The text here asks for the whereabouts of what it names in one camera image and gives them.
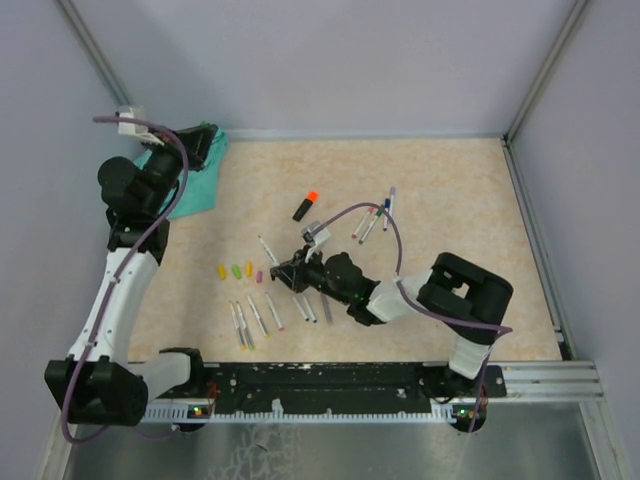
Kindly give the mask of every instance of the speckled tabletop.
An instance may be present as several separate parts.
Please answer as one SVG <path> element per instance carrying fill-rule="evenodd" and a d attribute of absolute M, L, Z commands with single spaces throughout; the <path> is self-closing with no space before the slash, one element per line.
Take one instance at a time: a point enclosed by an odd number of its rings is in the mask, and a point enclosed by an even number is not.
<path fill-rule="evenodd" d="M 362 201 L 381 202 L 397 189 L 394 207 L 404 244 L 402 272 L 429 268 L 450 251 L 503 276 L 514 287 L 493 360 L 559 360 L 538 272 L 497 139 L 413 139 L 232 143 L 222 162 L 215 209 L 174 220 L 169 247 L 140 309 L 130 360 L 165 347 L 197 347 L 207 361 L 437 361 L 449 357 L 454 333 L 445 325 L 409 315 L 364 327 L 330 301 L 328 325 L 319 294 L 307 296 L 318 323 L 304 322 L 284 285 L 271 282 L 261 235 L 279 260 L 304 244 L 300 231 Z M 301 223 L 291 219 L 309 190 L 320 198 Z M 391 231 L 380 222 L 364 245 L 351 232 L 364 211 L 330 227 L 326 256 L 347 251 L 366 276 L 390 280 L 396 259 Z M 254 274 L 244 275 L 250 260 Z M 220 280 L 218 265 L 227 279 Z M 237 280 L 231 265 L 238 264 Z M 255 272 L 265 272 L 256 283 Z M 283 318 L 279 332 L 264 292 Z M 270 338 L 264 338 L 246 299 L 251 294 Z M 256 349 L 241 351 L 229 300 L 239 300 Z"/>

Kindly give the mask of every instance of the gray wall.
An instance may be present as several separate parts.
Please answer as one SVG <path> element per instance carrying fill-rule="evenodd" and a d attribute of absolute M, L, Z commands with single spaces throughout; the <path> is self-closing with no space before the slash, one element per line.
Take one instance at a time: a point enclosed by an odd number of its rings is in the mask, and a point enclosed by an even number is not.
<path fill-rule="evenodd" d="M 516 154 L 578 353 L 640 475 L 640 2 L 595 1 Z"/>
<path fill-rule="evenodd" d="M 56 406 L 43 380 L 64 358 L 102 277 L 107 225 L 96 171 L 132 143 L 53 2 L 0 15 L 0 478 L 36 475 Z"/>
<path fill-rule="evenodd" d="M 150 118 L 252 137 L 502 134 L 572 4 L 75 1 Z"/>

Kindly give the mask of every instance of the white pen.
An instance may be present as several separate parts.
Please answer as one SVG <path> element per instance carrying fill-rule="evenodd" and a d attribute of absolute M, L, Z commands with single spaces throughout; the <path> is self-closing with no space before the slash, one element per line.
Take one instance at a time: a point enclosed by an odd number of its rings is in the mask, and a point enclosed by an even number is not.
<path fill-rule="evenodd" d="M 265 242 L 260 235 L 258 235 L 258 238 L 260 239 L 260 243 L 262 243 L 262 248 L 264 248 L 264 251 L 267 252 L 267 255 L 269 256 L 269 259 L 271 260 L 272 265 L 274 267 L 280 265 L 280 262 L 278 262 L 278 260 L 276 259 L 276 256 L 273 254 L 273 252 L 269 248 L 269 245 L 267 245 L 267 242 Z"/>
<path fill-rule="evenodd" d="M 265 292 L 264 296 L 267 297 L 267 303 L 269 304 L 269 309 L 271 310 L 271 313 L 273 314 L 273 318 L 276 319 L 276 324 L 278 325 L 278 330 L 283 331 L 284 330 L 284 325 L 282 324 L 282 319 L 280 318 L 280 315 L 278 315 L 278 311 L 276 310 L 276 306 L 273 304 L 273 300 L 271 300 L 271 296 L 266 292 Z"/>
<path fill-rule="evenodd" d="M 242 324 L 242 330 L 244 331 L 244 338 L 247 339 L 247 345 L 249 345 L 249 350 L 254 350 L 256 347 L 253 345 L 253 338 L 251 338 L 249 325 L 247 325 L 247 321 L 244 319 L 244 313 L 242 313 L 242 307 L 240 306 L 240 302 L 236 302 L 236 310 L 238 311 L 238 318 L 240 319 L 240 323 Z"/>
<path fill-rule="evenodd" d="M 247 294 L 247 300 L 249 300 L 249 306 L 251 307 L 251 311 L 253 312 L 253 316 L 256 317 L 256 321 L 258 322 L 258 326 L 260 330 L 262 330 L 262 334 L 265 338 L 269 338 L 269 332 L 267 331 L 267 327 L 265 327 L 264 322 L 262 321 L 262 317 L 258 313 L 258 309 L 256 308 L 256 304 L 253 303 L 253 299 L 251 295 Z"/>
<path fill-rule="evenodd" d="M 393 200 L 396 198 L 396 187 L 391 187 L 389 192 L 389 216 L 393 218 Z"/>
<path fill-rule="evenodd" d="M 364 223 L 367 221 L 367 218 L 369 218 L 369 216 L 373 213 L 374 210 L 375 209 L 373 207 L 367 210 L 367 213 L 364 214 L 364 217 L 362 217 L 362 220 L 360 220 L 360 223 L 351 234 L 351 238 L 358 238 L 358 234 L 360 233 L 360 230 L 362 230 L 362 227 L 364 227 Z"/>
<path fill-rule="evenodd" d="M 236 310 L 233 308 L 233 302 L 229 301 L 229 308 L 231 309 L 231 318 L 233 319 L 233 326 L 236 329 L 236 333 L 238 334 L 238 340 L 240 341 L 240 348 L 242 350 L 246 350 L 247 346 L 244 343 L 244 338 L 242 338 L 242 330 L 240 329 L 240 324 L 238 323 L 238 317 L 236 317 Z"/>
<path fill-rule="evenodd" d="M 364 241 L 367 239 L 367 237 L 371 233 L 371 230 L 373 230 L 373 227 L 376 224 L 376 222 L 378 221 L 378 219 L 380 218 L 380 215 L 382 215 L 382 211 L 383 210 L 384 210 L 384 205 L 380 205 L 380 207 L 378 208 L 378 211 L 376 212 L 376 215 L 373 217 L 373 220 L 371 220 L 371 223 L 369 223 L 369 226 L 367 227 L 367 229 L 362 234 L 362 237 L 360 237 L 360 240 L 358 240 L 358 243 L 360 245 L 362 245 L 364 243 Z"/>
<path fill-rule="evenodd" d="M 309 299 L 306 297 L 306 295 L 302 296 L 302 301 L 304 302 L 304 306 L 307 307 L 307 311 L 309 312 L 309 318 L 311 319 L 311 321 L 313 323 L 318 323 L 318 318 L 316 317 L 316 314 L 313 313 L 311 304 L 309 303 Z"/>
<path fill-rule="evenodd" d="M 302 315 L 302 318 L 304 318 L 304 321 L 308 322 L 309 317 L 307 316 L 307 312 L 304 311 L 304 308 L 302 308 L 302 305 L 300 305 L 298 299 L 295 296 L 291 298 L 293 298 L 293 303 L 295 303 L 296 307 L 298 307 L 298 311 L 300 312 L 300 315 Z"/>
<path fill-rule="evenodd" d="M 389 208 L 390 207 L 391 207 L 391 199 L 390 198 L 385 198 L 384 199 L 384 211 L 389 213 Z M 389 227 L 389 217 L 387 217 L 385 215 L 384 219 L 382 220 L 382 230 L 384 230 L 386 232 L 388 227 Z"/>

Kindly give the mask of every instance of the purple cable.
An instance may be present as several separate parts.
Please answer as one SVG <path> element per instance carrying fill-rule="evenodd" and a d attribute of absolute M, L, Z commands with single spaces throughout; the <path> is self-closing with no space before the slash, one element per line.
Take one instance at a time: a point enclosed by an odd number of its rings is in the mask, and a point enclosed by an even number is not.
<path fill-rule="evenodd" d="M 118 268 L 116 268 L 116 271 L 113 274 L 113 278 L 117 281 L 120 279 L 120 275 L 122 274 L 122 271 L 125 269 L 125 267 L 129 263 L 131 258 L 138 252 L 138 247 L 140 247 L 140 245 L 142 245 L 142 243 L 147 238 L 149 238 L 149 235 L 151 235 L 153 231 L 156 230 L 160 226 L 160 224 L 169 216 L 171 211 L 175 208 L 177 203 L 180 201 L 180 198 L 182 198 L 182 194 L 184 193 L 184 190 L 187 186 L 187 177 L 189 175 L 189 158 L 187 157 L 187 150 L 184 147 L 184 144 L 180 141 L 177 135 L 173 133 L 171 130 L 169 130 L 167 127 L 163 127 L 162 125 L 156 125 L 155 123 L 147 122 L 145 120 L 138 120 L 133 118 L 121 118 L 121 117 L 115 117 L 115 116 L 94 117 L 93 121 L 95 123 L 133 123 L 134 125 L 144 125 L 145 127 L 161 132 L 167 137 L 169 137 L 171 141 L 175 144 L 177 149 L 180 151 L 180 156 L 182 157 L 182 171 L 183 171 L 184 177 L 182 182 L 180 182 L 175 198 L 169 204 L 169 206 L 165 209 L 165 211 L 156 219 L 156 221 L 153 222 L 151 226 L 147 228 L 147 230 L 145 230 L 145 232 L 140 236 L 138 241 L 136 241 L 136 243 L 134 243 L 133 246 L 129 249 L 129 252 L 127 252 L 127 255 L 122 259 L 122 262 L 120 262 L 120 265 L 118 266 Z M 64 395 L 64 401 L 62 402 L 62 413 L 60 418 L 62 435 L 64 436 L 65 440 L 67 440 L 67 442 L 72 444 L 79 444 L 79 443 L 84 443 L 84 442 L 93 440 L 94 438 L 98 437 L 98 435 L 102 434 L 102 432 L 104 432 L 107 428 L 106 426 L 103 426 L 99 430 L 97 430 L 96 432 L 92 433 L 91 435 L 85 438 L 74 438 L 73 435 L 71 435 L 71 432 L 69 431 L 68 420 L 69 420 L 69 408 L 71 407 L 71 399 L 73 398 L 73 391 L 76 387 L 76 383 L 78 383 L 78 377 L 80 376 L 80 371 L 82 370 L 83 365 L 87 361 L 87 357 L 89 356 L 89 352 L 91 351 L 91 344 L 95 342 L 96 336 L 98 335 L 98 331 L 100 330 L 100 324 L 104 319 L 104 314 L 107 310 L 107 306 L 109 305 L 109 300 L 111 300 L 111 295 L 113 294 L 113 289 L 115 285 L 116 285 L 115 282 L 109 283 L 104 293 L 104 297 L 102 297 L 102 302 L 100 302 L 100 308 L 98 309 L 98 313 L 96 315 L 96 321 L 93 323 L 91 332 L 89 332 L 89 337 L 87 340 L 87 343 L 89 345 L 87 345 L 84 348 L 84 350 L 82 351 L 82 354 L 80 355 L 80 359 L 78 360 L 78 363 L 76 363 L 76 366 L 73 369 L 73 373 L 71 374 L 71 379 L 69 380 L 69 385 L 67 386 L 67 391 L 65 392 L 65 395 Z"/>
<path fill-rule="evenodd" d="M 351 205 L 350 207 L 345 208 L 340 213 L 331 217 L 326 222 L 322 223 L 318 228 L 316 228 L 313 232 L 311 232 L 311 235 L 315 235 L 323 228 L 326 228 L 327 226 L 331 225 L 333 222 L 343 217 L 347 213 L 352 212 L 353 210 L 356 210 L 358 208 L 368 208 L 368 207 L 379 208 L 379 205 L 375 203 L 370 203 L 370 202 L 362 202 L 362 203 L 357 203 L 355 205 Z M 396 262 L 396 275 L 399 277 L 400 269 L 402 267 L 402 253 L 403 253 L 402 239 L 400 238 L 400 231 L 398 230 L 398 226 L 396 225 L 396 222 L 393 219 L 393 217 L 389 215 L 389 212 L 383 210 L 382 213 L 384 213 L 387 216 L 387 219 L 389 220 L 389 223 L 393 228 L 393 232 L 395 233 L 396 242 L 398 243 L 398 261 Z M 398 290 L 400 291 L 400 295 L 402 295 L 402 298 L 404 299 L 404 301 L 407 302 L 407 304 L 409 304 L 411 308 L 413 308 L 419 313 L 422 313 L 423 315 L 426 315 L 427 317 L 440 320 L 441 322 L 446 323 L 447 325 L 450 325 L 450 326 L 454 325 L 458 327 L 474 328 L 477 330 L 493 330 L 496 332 L 496 338 L 494 340 L 494 343 L 503 335 L 513 332 L 513 329 L 510 327 L 505 327 L 502 325 L 487 325 L 482 323 L 469 322 L 467 320 L 460 320 L 458 318 L 448 317 L 446 315 L 441 315 L 439 313 L 432 312 L 431 310 L 427 310 L 422 305 L 418 305 L 413 300 L 411 300 L 411 298 L 409 298 L 409 295 L 407 294 L 407 291 L 405 290 L 404 285 L 402 285 L 402 282 L 400 280 L 398 280 L 396 283 L 398 285 Z M 485 373 L 487 371 L 488 363 L 489 363 L 489 356 L 487 355 L 487 358 L 485 358 L 484 362 L 482 363 L 482 366 L 480 367 L 478 395 L 476 396 L 476 402 L 473 407 L 473 417 L 471 419 L 469 433 L 473 432 L 473 428 L 475 427 L 475 424 L 476 424 L 476 418 L 478 416 L 478 411 L 480 410 L 480 401 L 482 399 L 482 385 L 484 384 L 484 378 L 485 378 Z"/>

